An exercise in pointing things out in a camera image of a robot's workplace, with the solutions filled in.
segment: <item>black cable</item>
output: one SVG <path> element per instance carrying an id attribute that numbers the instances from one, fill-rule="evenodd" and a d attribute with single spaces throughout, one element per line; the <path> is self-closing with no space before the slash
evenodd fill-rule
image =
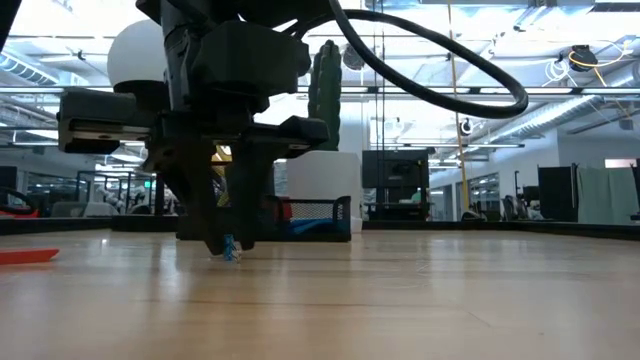
<path id="1" fill-rule="evenodd" d="M 435 31 L 426 29 L 414 22 L 384 14 L 376 13 L 366 10 L 343 10 L 338 3 L 338 0 L 328 0 L 333 14 L 325 14 L 318 18 L 315 18 L 307 23 L 296 23 L 293 26 L 285 30 L 285 33 L 293 34 L 295 38 L 302 39 L 302 37 L 311 29 L 318 27 L 324 23 L 335 20 L 342 30 L 342 33 L 347 38 L 351 46 L 356 50 L 358 55 L 369 65 L 374 71 L 380 74 L 382 77 L 408 92 L 409 94 L 427 101 L 433 105 L 445 108 L 447 110 L 464 113 L 471 116 L 505 119 L 522 114 L 528 104 L 529 96 L 520 83 L 515 80 L 511 75 L 504 72 L 499 67 L 493 65 L 491 62 L 485 60 L 475 52 L 460 45 L 454 40 L 437 33 Z M 437 92 L 424 87 L 415 81 L 405 77 L 399 72 L 395 71 L 384 61 L 380 60 L 371 50 L 367 48 L 360 36 L 353 29 L 349 23 L 349 19 L 383 22 L 386 24 L 394 25 L 405 31 L 411 32 L 415 35 L 421 36 L 427 40 L 442 46 L 443 48 L 451 51 L 453 54 L 458 55 L 462 59 L 467 60 L 470 64 L 475 65 L 478 69 L 491 76 L 498 81 L 502 86 L 507 88 L 511 95 L 515 98 L 515 103 L 508 106 L 490 106 L 475 104 L 466 101 L 457 100 L 445 95 L 438 94 Z"/>

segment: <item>white robot head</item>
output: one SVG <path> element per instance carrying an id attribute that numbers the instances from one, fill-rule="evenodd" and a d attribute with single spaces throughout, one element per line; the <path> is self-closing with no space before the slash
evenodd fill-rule
<path id="1" fill-rule="evenodd" d="M 132 80 L 164 81 L 167 59 L 160 25 L 143 20 L 116 37 L 107 58 L 111 86 Z"/>

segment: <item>green curtain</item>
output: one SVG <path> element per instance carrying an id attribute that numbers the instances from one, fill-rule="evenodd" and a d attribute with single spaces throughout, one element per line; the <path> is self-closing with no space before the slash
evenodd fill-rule
<path id="1" fill-rule="evenodd" d="M 631 225 L 638 196 L 631 169 L 578 168 L 578 222 Z"/>
<path id="2" fill-rule="evenodd" d="M 631 169 L 609 169 L 612 224 L 632 225 L 630 215 L 640 211 L 635 178 Z"/>

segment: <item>pipe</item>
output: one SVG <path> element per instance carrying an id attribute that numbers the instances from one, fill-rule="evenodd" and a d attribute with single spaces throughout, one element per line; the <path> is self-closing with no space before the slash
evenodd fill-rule
<path id="1" fill-rule="evenodd" d="M 40 86 L 59 83 L 55 77 L 5 52 L 0 53 L 0 69 Z"/>
<path id="2" fill-rule="evenodd" d="M 22 101 L 16 100 L 12 97 L 9 97 L 6 95 L 0 95 L 0 102 L 5 102 L 15 107 L 19 107 L 20 109 L 25 110 L 26 112 L 33 114 L 34 116 L 37 116 L 44 121 L 50 121 L 50 120 L 57 121 L 55 115 L 53 115 L 52 113 L 38 109 L 33 105 L 25 104 Z"/>
<path id="3" fill-rule="evenodd" d="M 610 87 L 636 87 L 640 85 L 640 60 L 633 62 L 607 75 Z M 598 106 L 604 104 L 605 98 L 600 95 L 586 95 L 561 103 L 553 103 L 540 107 L 523 116 L 515 118 L 491 135 L 472 137 L 475 143 L 492 143 L 505 141 L 511 137 L 526 138 L 566 124 L 578 117 L 590 114 Z"/>

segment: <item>black panel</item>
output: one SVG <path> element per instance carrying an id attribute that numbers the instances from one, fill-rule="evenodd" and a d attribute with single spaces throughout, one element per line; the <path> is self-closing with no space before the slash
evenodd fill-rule
<path id="1" fill-rule="evenodd" d="M 0 166 L 0 187 L 17 190 L 18 168 L 15 166 Z"/>
<path id="2" fill-rule="evenodd" d="M 545 219 L 578 221 L 578 193 L 570 166 L 538 168 L 540 212 Z"/>
<path id="3" fill-rule="evenodd" d="M 426 151 L 363 151 L 362 187 L 415 188 L 429 187 L 428 153 Z M 419 161 L 423 162 L 420 174 Z"/>

